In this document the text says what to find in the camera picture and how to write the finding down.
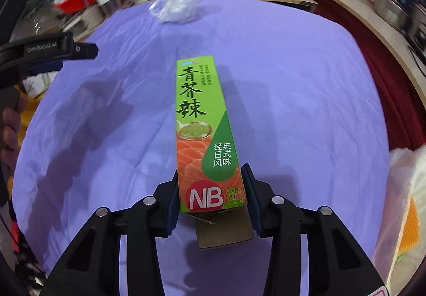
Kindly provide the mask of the person's left hand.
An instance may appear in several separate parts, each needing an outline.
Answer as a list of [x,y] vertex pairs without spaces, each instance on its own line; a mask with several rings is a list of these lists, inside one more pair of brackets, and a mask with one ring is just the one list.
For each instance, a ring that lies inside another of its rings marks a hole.
[[22,128],[21,115],[28,105],[28,97],[21,96],[17,106],[13,109],[6,107],[2,112],[2,122],[4,129],[1,139],[5,147],[1,148],[1,162],[3,162],[11,172],[14,172],[18,158],[18,134]]

